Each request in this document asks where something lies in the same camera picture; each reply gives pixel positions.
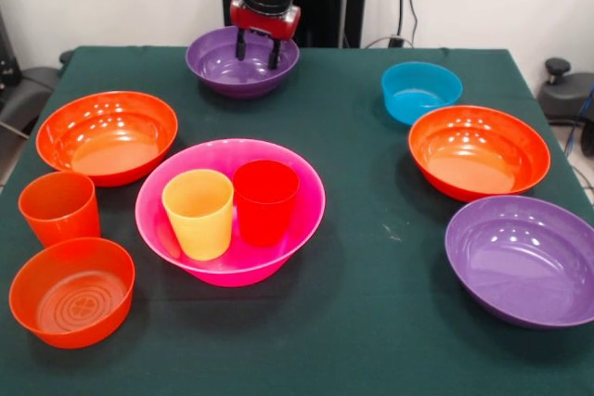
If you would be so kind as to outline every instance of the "orange cup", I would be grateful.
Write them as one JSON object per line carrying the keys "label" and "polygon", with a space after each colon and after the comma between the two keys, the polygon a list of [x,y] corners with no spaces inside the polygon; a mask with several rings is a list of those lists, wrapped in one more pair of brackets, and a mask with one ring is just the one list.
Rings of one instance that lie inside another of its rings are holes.
{"label": "orange cup", "polygon": [[75,172],[53,172],[29,183],[19,210],[45,248],[71,238],[101,236],[95,185]]}

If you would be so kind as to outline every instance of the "bowl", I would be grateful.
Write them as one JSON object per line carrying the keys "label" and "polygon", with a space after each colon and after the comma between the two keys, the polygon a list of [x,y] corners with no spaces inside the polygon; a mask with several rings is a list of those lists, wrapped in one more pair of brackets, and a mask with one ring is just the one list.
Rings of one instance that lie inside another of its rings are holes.
{"label": "bowl", "polygon": [[268,68],[272,50],[269,37],[245,32],[245,58],[235,57],[237,27],[224,27],[203,34],[186,52],[187,66],[215,92],[236,99],[253,99],[276,89],[299,59],[299,47],[293,41],[280,44],[278,67]]}
{"label": "bowl", "polygon": [[122,324],[134,280],[134,263],[120,245],[104,238],[73,238],[25,263],[10,287],[10,311],[49,345],[87,347]]}
{"label": "bowl", "polygon": [[445,251],[464,287],[505,321],[594,320],[594,229],[563,208],[528,197],[476,200],[451,219]]}
{"label": "bowl", "polygon": [[383,73],[381,89],[388,113],[395,120],[411,125],[428,111],[458,101],[462,82],[439,65],[405,62]]}
{"label": "bowl", "polygon": [[169,151],[177,118],[165,102],[138,92],[85,96],[52,113],[41,125],[39,156],[59,171],[89,176],[96,185],[132,183]]}
{"label": "bowl", "polygon": [[427,180],[460,201],[520,194],[547,175],[547,143],[528,124],[495,109],[452,106],[419,118],[408,147]]}
{"label": "bowl", "polygon": [[[300,178],[289,228],[276,244],[250,245],[239,236],[234,210],[231,243],[220,257],[206,262],[190,259],[181,250],[161,203],[165,185],[181,172],[212,169],[233,178],[243,164],[275,160],[290,166]],[[164,260],[220,287],[242,287],[275,273],[319,226],[326,206],[324,186],[316,170],[285,147],[252,139],[223,139],[198,144],[175,154],[152,172],[136,200],[136,225],[147,245]]]}

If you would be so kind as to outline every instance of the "plastic cup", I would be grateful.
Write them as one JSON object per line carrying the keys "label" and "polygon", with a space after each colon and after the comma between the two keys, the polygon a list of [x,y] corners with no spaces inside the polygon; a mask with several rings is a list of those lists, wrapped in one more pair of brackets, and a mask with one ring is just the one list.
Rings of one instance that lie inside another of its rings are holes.
{"label": "plastic cup", "polygon": [[231,242],[233,184],[222,173],[196,169],[180,173],[162,193],[177,241],[193,260],[212,260]]}
{"label": "plastic cup", "polygon": [[291,221],[299,175],[281,162],[257,160],[236,170],[233,185],[241,237],[256,246],[278,243]]}
{"label": "plastic cup", "polygon": [[19,210],[45,248],[101,236],[95,185],[80,173],[53,172],[32,181],[20,193]]}

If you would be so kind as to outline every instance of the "green tablecloth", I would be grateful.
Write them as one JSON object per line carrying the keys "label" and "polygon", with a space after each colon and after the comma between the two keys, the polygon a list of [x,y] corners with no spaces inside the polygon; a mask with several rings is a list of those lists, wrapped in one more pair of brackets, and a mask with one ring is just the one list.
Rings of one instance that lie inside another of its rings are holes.
{"label": "green tablecloth", "polygon": [[233,101],[199,86],[182,48],[76,51],[42,119],[112,89],[148,92],[177,111],[171,153],[222,137],[270,140],[306,157],[325,183],[316,235],[252,287],[211,287],[156,256],[136,231],[141,185],[98,190],[103,236],[137,270],[128,319],[79,351],[46,346],[12,318],[14,274],[39,250],[17,197],[49,172],[29,143],[0,196],[2,394],[555,395],[594,393],[594,326],[531,331],[498,321],[458,284],[444,253],[461,203],[421,177],[407,128],[383,108],[380,78],[404,60],[455,71],[462,104],[510,112],[552,153],[528,195],[594,221],[538,104],[506,51],[306,49],[271,96]]}

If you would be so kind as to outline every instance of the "cup rim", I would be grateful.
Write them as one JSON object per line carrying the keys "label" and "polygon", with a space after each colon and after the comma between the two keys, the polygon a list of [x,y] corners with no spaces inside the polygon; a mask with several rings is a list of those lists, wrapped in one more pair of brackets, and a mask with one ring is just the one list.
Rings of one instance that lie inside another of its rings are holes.
{"label": "cup rim", "polygon": [[[182,175],[185,175],[187,173],[196,172],[196,171],[198,171],[198,172],[211,172],[211,173],[214,173],[215,176],[218,176],[225,183],[227,183],[229,185],[230,193],[229,193],[229,197],[227,198],[227,200],[225,201],[225,203],[223,203],[221,206],[219,206],[216,209],[216,211],[209,212],[209,213],[206,213],[204,215],[199,215],[199,216],[196,216],[196,217],[188,217],[187,215],[182,215],[179,212],[173,211],[169,206],[167,206],[167,204],[165,203],[165,192],[167,191],[167,188],[173,182],[174,179],[176,179],[176,178],[178,178],[178,177],[180,177]],[[167,213],[170,212],[171,214],[173,214],[177,218],[181,218],[181,219],[184,219],[184,220],[194,220],[194,221],[196,221],[196,220],[201,220],[201,219],[205,219],[205,218],[211,217],[213,215],[216,215],[217,213],[220,213],[220,212],[224,211],[225,208],[228,206],[229,202],[233,203],[234,193],[235,193],[235,187],[233,186],[233,183],[231,182],[231,180],[229,179],[229,177],[226,176],[224,173],[219,172],[219,171],[216,171],[215,169],[190,169],[189,171],[184,171],[184,172],[179,173],[178,175],[174,176],[172,179],[170,179],[167,182],[167,184],[165,185],[165,187],[163,188],[163,190],[161,192],[161,204],[165,208],[165,211]]]}
{"label": "cup rim", "polygon": [[[297,185],[295,186],[294,190],[291,192],[290,195],[288,195],[287,197],[285,197],[283,199],[279,199],[277,201],[261,201],[261,200],[257,200],[257,199],[246,197],[245,194],[242,194],[241,191],[235,187],[235,179],[236,179],[237,173],[241,169],[243,169],[245,166],[249,166],[250,164],[254,164],[256,162],[262,162],[262,161],[271,162],[271,163],[275,163],[275,164],[281,165],[284,168],[287,168],[289,171],[292,172],[293,176],[297,180]],[[233,173],[233,186],[235,187],[236,194],[239,195],[240,197],[242,197],[243,199],[245,199],[247,201],[250,201],[251,203],[255,203],[255,204],[261,204],[261,205],[266,205],[266,206],[273,206],[273,205],[284,203],[284,202],[287,202],[287,201],[290,201],[290,200],[294,199],[297,196],[297,193],[299,192],[299,188],[301,187],[301,178],[299,177],[299,174],[291,166],[285,164],[284,162],[276,161],[276,160],[266,160],[266,159],[250,160],[250,161],[242,164],[241,166],[239,166],[235,170],[235,172]]]}
{"label": "cup rim", "polygon": [[[79,206],[76,210],[70,212],[70,213],[66,213],[64,215],[60,215],[59,217],[56,218],[38,218],[38,217],[33,217],[31,216],[28,212],[25,212],[23,207],[22,207],[22,201],[23,201],[23,197],[24,195],[30,191],[30,187],[32,187],[33,185],[40,183],[44,180],[47,180],[47,178],[51,177],[51,176],[78,176],[79,178],[84,178],[85,181],[87,181],[90,185],[91,185],[91,194],[90,197],[88,198],[87,201],[85,201],[81,206]],[[31,181],[30,183],[28,183],[23,189],[22,191],[20,191],[20,195],[19,195],[19,211],[20,213],[27,218],[28,220],[32,220],[34,222],[39,222],[39,223],[52,223],[52,222],[57,222],[59,220],[64,220],[65,218],[71,217],[72,215],[74,215],[76,212],[80,211],[81,209],[85,208],[86,206],[88,206],[93,199],[96,196],[96,188],[95,188],[95,183],[93,183],[93,180],[91,180],[90,177],[88,177],[87,175],[84,175],[82,173],[78,173],[78,172],[74,172],[74,171],[58,171],[58,172],[50,172],[50,173],[46,173],[45,175],[39,176],[37,178],[35,178],[33,181]]]}

